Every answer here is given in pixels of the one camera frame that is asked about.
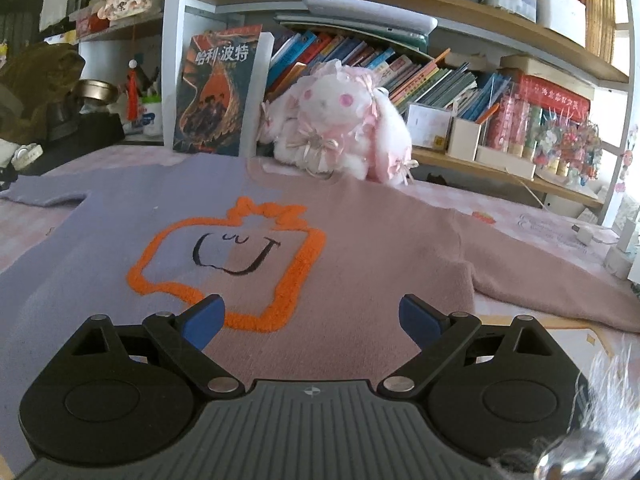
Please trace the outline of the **red gift box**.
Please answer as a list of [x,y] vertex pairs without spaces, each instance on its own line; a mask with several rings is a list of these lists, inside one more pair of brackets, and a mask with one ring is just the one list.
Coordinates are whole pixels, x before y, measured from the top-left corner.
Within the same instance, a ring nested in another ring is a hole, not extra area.
[[513,82],[516,95],[529,104],[551,110],[572,122],[583,122],[589,117],[590,101],[579,94],[551,81],[516,72]]

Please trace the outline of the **colourful figurines in clear box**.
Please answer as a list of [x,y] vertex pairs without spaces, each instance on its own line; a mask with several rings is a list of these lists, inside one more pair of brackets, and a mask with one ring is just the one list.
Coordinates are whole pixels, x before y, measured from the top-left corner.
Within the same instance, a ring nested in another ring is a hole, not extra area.
[[486,148],[526,160],[562,185],[585,186],[598,176],[602,142],[598,126],[576,110],[550,110],[504,96],[491,118]]

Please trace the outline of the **white wooden bookshelf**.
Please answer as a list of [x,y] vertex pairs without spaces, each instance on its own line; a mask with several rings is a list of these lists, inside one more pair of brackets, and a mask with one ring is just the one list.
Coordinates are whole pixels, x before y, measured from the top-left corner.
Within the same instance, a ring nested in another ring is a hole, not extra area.
[[[261,22],[273,32],[279,30],[274,18],[279,13],[298,18],[314,8],[329,12],[329,0],[164,0],[163,9],[140,14],[102,32],[79,39],[78,48],[87,65],[88,78],[113,80],[125,70],[127,55],[140,51],[140,40],[154,37],[160,42],[160,74],[166,132],[172,139],[175,119],[175,86],[184,49],[191,38],[206,30],[240,27],[249,21]],[[469,0],[362,0],[371,15],[363,20],[355,14],[340,14],[344,29],[380,44],[392,44],[408,55],[420,55],[419,37],[435,41],[445,32],[472,38],[493,49],[526,54],[598,89],[616,91],[626,98],[620,137],[603,148],[616,160],[623,158],[630,128],[638,122],[639,72],[631,67],[623,73],[577,42],[508,10]]]

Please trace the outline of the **white charger plug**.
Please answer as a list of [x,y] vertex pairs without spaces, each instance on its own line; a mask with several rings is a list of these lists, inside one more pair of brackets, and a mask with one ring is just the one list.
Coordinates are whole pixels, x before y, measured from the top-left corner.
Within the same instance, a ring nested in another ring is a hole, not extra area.
[[576,240],[582,245],[589,246],[592,243],[600,243],[600,240],[596,237],[596,232],[588,226],[578,226],[574,224],[572,230],[575,232]]

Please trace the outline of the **white small storage box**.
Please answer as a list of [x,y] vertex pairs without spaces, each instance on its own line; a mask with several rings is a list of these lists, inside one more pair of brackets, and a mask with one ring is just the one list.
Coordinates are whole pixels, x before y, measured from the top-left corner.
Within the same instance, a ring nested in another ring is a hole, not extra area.
[[451,123],[447,155],[465,162],[474,162],[482,126],[477,122],[454,118]]

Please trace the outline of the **white tablet on books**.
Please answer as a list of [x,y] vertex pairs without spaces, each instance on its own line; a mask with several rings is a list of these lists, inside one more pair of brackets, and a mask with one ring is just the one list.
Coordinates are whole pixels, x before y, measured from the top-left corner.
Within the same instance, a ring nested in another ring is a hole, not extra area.
[[311,14],[325,18],[396,26],[423,35],[429,35],[438,26],[438,19],[431,15],[368,0],[302,0],[302,3]]

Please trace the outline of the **purple pink knit sweater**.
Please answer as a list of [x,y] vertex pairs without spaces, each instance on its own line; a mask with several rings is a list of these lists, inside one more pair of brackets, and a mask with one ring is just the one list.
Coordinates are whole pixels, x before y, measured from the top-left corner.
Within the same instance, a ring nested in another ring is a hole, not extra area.
[[217,294],[207,353],[243,382],[367,378],[413,355],[402,296],[444,312],[477,295],[623,330],[638,299],[480,218],[353,177],[285,176],[262,160],[192,155],[174,166],[21,177],[1,196],[74,210],[1,275],[1,452],[32,458],[18,404],[91,315],[137,323]]

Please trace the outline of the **white pink plush bunny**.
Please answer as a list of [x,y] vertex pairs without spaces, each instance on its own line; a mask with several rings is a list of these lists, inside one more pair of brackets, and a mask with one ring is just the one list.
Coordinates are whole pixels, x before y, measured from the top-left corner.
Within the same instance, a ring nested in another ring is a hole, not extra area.
[[397,186],[419,166],[410,132],[373,70],[321,63],[282,96],[262,103],[258,142],[315,177],[350,174]]

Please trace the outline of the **Harry Potter book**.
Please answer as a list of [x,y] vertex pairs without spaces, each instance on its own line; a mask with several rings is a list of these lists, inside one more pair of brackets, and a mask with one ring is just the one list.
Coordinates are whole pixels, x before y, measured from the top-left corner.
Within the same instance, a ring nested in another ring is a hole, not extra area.
[[177,87],[175,151],[256,154],[273,44],[259,25],[191,38]]

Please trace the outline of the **fluffy white sleeve cuff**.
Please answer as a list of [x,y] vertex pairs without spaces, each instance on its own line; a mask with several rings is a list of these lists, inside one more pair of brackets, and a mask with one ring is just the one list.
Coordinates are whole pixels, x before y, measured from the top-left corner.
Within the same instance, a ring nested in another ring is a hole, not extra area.
[[639,478],[639,373],[636,345],[624,340],[614,356],[597,354],[587,375],[588,401],[580,426],[602,439],[608,461],[603,479]]

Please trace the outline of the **row of upright books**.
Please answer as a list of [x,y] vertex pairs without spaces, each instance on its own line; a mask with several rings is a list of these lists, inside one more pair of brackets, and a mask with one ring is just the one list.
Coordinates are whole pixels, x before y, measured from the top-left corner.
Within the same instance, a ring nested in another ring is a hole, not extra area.
[[401,114],[420,104],[484,122],[514,93],[511,77],[473,70],[469,62],[454,64],[447,53],[431,58],[400,42],[356,30],[293,23],[273,48],[266,102],[273,103],[329,62],[370,70],[373,83],[388,92]]

